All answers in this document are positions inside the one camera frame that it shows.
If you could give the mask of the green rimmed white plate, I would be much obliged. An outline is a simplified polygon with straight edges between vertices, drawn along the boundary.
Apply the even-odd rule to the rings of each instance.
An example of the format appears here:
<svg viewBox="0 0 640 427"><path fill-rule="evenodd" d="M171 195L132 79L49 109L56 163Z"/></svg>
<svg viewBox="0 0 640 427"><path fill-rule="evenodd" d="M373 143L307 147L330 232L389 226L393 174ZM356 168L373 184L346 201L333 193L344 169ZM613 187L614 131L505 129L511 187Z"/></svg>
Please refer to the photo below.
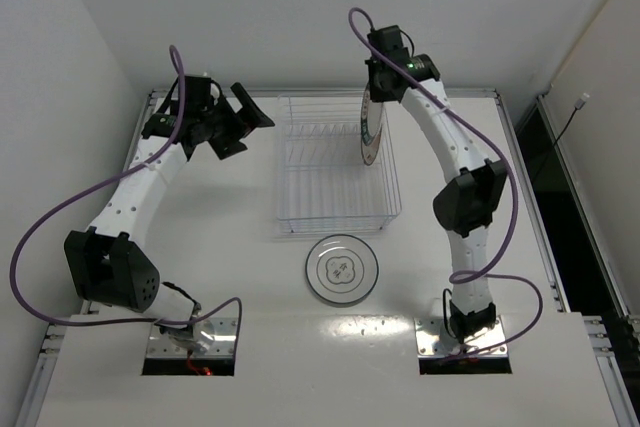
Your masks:
<svg viewBox="0 0 640 427"><path fill-rule="evenodd" d="M363 92L360 109L361 156L367 166L375 162L379 152L383 114L384 104L372 99L370 86L367 85Z"/></svg>

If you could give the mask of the white plate with line pattern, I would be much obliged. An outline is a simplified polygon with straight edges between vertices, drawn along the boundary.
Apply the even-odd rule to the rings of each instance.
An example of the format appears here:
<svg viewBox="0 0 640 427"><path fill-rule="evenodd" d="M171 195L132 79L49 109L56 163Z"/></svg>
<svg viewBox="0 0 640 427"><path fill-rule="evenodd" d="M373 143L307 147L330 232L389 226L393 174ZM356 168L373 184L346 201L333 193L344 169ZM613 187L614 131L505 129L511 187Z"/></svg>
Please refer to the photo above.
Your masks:
<svg viewBox="0 0 640 427"><path fill-rule="evenodd" d="M342 308L363 302L373 292L380 266L375 252L364 240L354 235L335 234L313 245L303 273L315 297Z"/></svg>

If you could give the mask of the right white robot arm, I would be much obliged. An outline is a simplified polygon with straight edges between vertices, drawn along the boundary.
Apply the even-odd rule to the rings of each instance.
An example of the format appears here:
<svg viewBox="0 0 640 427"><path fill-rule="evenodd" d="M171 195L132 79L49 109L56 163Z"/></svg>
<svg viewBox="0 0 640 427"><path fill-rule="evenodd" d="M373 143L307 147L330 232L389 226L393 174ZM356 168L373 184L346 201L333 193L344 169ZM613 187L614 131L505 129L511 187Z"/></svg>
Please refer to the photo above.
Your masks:
<svg viewBox="0 0 640 427"><path fill-rule="evenodd" d="M412 54L403 36L392 25L359 37L371 53L360 113L361 156L366 164L377 157L383 110L391 102L411 115L433 149L445 180L433 210L447 233L452 258L453 288L444 323L449 335L463 342L497 319L487 280L496 262L486 258L486 240L503 189L515 181L503 153L490 159L477 146L478 141L494 144L452 109L432 59Z"/></svg>

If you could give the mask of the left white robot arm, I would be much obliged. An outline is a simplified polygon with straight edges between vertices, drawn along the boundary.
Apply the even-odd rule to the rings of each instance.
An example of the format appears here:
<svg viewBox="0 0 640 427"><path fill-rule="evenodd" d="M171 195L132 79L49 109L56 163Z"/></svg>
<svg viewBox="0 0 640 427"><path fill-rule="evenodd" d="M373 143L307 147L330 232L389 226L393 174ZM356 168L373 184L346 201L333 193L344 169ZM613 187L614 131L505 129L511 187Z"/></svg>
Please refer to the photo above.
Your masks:
<svg viewBox="0 0 640 427"><path fill-rule="evenodd" d="M243 140L254 129L273 122L240 83L231 87L241 105L234 109L213 79L185 81L186 94L168 92L146 120L130 164L133 174L118 183L86 230L68 234L64 252L81 298L149 317L175 345L206 355L214 327L203 319L199 302L162 280L143 251L146 235L169 185L198 145L208 144L224 160L246 150Z"/></svg>

